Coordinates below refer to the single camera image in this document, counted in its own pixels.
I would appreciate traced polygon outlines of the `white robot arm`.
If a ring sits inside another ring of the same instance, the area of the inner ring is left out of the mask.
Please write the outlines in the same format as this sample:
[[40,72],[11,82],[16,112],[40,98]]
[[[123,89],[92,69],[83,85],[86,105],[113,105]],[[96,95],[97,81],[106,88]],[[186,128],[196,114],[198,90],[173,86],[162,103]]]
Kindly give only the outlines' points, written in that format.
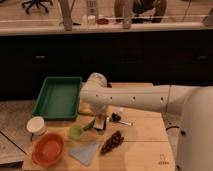
[[98,114],[104,105],[113,105],[180,115],[176,171],[213,171],[213,86],[108,88],[104,75],[92,73],[80,98]]

